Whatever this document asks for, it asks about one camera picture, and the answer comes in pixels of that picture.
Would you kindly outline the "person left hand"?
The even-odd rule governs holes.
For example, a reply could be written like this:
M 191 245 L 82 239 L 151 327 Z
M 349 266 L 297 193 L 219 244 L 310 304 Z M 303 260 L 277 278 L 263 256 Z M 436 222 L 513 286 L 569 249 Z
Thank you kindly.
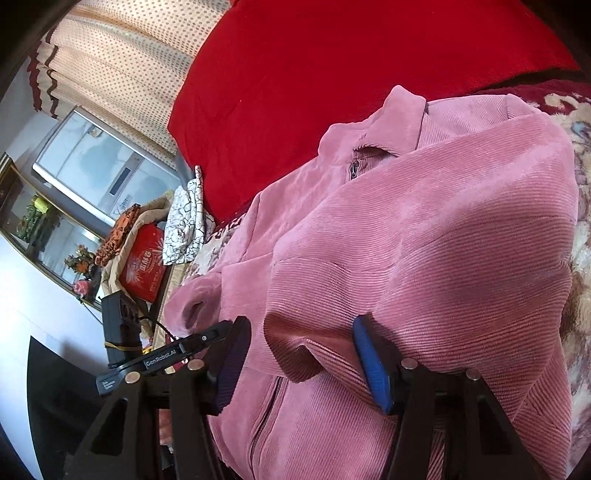
M 172 424 L 170 411 L 161 409 L 158 411 L 159 422 L 159 443 L 168 448 L 170 452 L 174 451 L 172 438 Z

